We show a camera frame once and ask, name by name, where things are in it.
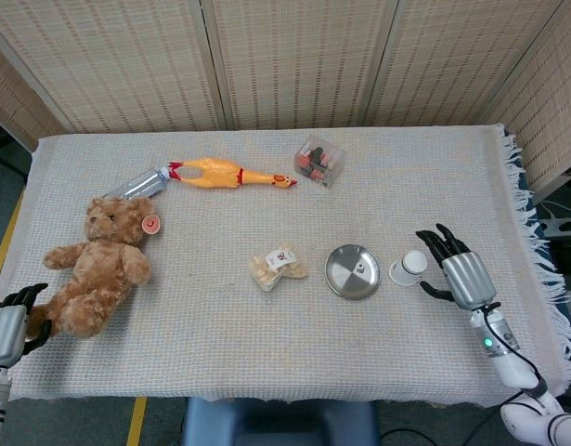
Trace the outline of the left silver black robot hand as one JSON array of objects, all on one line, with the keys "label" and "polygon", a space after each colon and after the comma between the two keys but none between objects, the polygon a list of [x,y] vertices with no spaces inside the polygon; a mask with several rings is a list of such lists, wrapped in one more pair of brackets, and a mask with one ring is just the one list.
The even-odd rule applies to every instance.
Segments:
[{"label": "left silver black robot hand", "polygon": [[20,359],[43,346],[48,340],[52,321],[45,320],[38,326],[36,335],[27,341],[29,316],[37,296],[47,283],[27,286],[10,294],[0,302],[0,367],[11,368]]}]

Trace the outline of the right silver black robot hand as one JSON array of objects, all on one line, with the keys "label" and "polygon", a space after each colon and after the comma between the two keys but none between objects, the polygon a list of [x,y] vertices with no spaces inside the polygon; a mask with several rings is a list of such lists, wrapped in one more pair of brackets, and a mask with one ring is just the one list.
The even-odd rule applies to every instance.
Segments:
[{"label": "right silver black robot hand", "polygon": [[429,296],[453,302],[464,310],[475,311],[488,306],[497,290],[481,257],[457,239],[450,229],[440,223],[435,226],[442,237],[430,230],[416,231],[416,235],[442,269],[448,289],[434,288],[426,281],[420,281],[420,287]]}]

